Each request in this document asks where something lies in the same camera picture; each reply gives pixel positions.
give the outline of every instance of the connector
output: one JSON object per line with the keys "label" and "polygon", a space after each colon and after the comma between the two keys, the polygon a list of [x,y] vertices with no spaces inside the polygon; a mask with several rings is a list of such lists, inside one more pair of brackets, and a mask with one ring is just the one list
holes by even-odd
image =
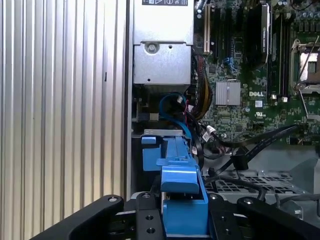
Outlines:
{"label": "connector", "polygon": [[206,126],[206,132],[211,135],[212,133],[215,134],[217,132],[217,130],[215,128],[213,128],[212,126],[208,125],[208,126]]}

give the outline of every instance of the white connector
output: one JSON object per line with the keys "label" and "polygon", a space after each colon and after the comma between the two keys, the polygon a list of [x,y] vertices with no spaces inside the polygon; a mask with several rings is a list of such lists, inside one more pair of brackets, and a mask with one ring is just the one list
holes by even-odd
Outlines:
{"label": "white connector", "polygon": [[178,99],[177,99],[176,101],[177,101],[178,103],[180,103],[180,104],[181,104],[181,103],[182,103],[182,101],[183,101],[182,96],[179,96],[179,97],[178,97]]}
{"label": "white connector", "polygon": [[209,134],[209,135],[211,135],[212,133],[216,133],[217,132],[217,130],[215,129],[215,128],[213,128],[212,126],[210,126],[210,125],[208,125],[208,126],[206,126],[206,132]]}

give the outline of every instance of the ribbed metal panel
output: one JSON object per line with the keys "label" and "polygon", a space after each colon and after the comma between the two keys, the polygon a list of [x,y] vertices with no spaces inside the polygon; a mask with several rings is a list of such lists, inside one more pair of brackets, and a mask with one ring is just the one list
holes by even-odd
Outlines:
{"label": "ribbed metal panel", "polygon": [[124,194],[125,0],[0,1],[0,239]]}

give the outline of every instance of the motherboard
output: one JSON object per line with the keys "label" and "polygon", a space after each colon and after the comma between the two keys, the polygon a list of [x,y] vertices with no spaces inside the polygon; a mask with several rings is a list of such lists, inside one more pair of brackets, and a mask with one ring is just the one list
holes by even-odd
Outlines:
{"label": "motherboard", "polygon": [[[211,1],[210,27],[218,28],[211,36],[213,51],[206,49],[203,29],[197,29],[195,22],[194,51],[206,56],[214,96],[202,122],[214,126],[225,141],[298,124],[298,132],[276,144],[315,145],[320,141],[320,77],[316,77],[320,71],[320,9],[311,2],[300,2],[297,7],[287,1],[269,2],[270,28],[261,30],[268,34],[264,47],[269,51],[265,64],[259,64],[246,53],[251,44],[247,28],[255,27],[252,15],[257,4],[263,2]],[[293,50],[297,43],[303,48],[300,53]],[[299,88],[303,76],[315,79],[311,89],[310,85]],[[223,99],[224,91],[230,94],[228,99]]]}

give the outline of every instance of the screw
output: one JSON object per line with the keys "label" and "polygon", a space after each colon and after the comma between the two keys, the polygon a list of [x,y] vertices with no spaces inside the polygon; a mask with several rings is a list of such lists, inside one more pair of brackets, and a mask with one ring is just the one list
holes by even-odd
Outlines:
{"label": "screw", "polygon": [[243,201],[244,201],[245,204],[248,204],[248,205],[254,203],[251,199],[248,199],[248,198],[245,198]]}
{"label": "screw", "polygon": [[113,196],[113,197],[110,197],[108,200],[109,200],[109,202],[115,202],[118,200],[118,198]]}
{"label": "screw", "polygon": [[217,195],[215,195],[215,194],[210,194],[210,198],[213,199],[213,200],[215,200],[215,199],[217,199]]}
{"label": "screw", "polygon": [[145,199],[148,199],[148,198],[150,198],[151,196],[150,196],[149,193],[145,193],[145,194],[142,195],[142,197],[145,198]]}
{"label": "screw", "polygon": [[156,50],[156,45],[150,44],[150,45],[148,46],[148,49],[149,49],[150,52],[154,52],[154,51]]}

